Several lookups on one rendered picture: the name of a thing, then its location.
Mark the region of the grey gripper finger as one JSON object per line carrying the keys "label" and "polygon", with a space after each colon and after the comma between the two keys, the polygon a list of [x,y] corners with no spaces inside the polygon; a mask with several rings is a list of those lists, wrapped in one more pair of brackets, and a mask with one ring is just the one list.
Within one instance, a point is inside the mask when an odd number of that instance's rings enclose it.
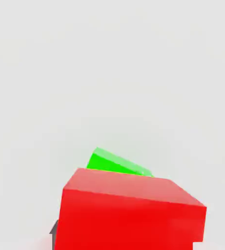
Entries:
{"label": "grey gripper finger", "polygon": [[55,222],[49,234],[52,235],[52,250],[55,250],[55,241],[57,235],[58,220]]}

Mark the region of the small red cube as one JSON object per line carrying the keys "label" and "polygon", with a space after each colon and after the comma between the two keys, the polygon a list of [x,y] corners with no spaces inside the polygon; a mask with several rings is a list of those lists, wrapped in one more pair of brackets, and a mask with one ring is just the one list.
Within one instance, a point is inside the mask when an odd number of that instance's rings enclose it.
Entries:
{"label": "small red cube", "polygon": [[205,217],[171,180],[79,168],[62,191],[55,250],[193,250]]}

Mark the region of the small green cube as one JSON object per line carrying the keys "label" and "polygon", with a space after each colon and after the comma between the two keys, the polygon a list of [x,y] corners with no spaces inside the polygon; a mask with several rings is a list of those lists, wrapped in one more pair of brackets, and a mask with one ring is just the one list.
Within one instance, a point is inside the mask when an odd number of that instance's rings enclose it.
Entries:
{"label": "small green cube", "polygon": [[99,147],[92,152],[87,168],[153,177],[150,170]]}

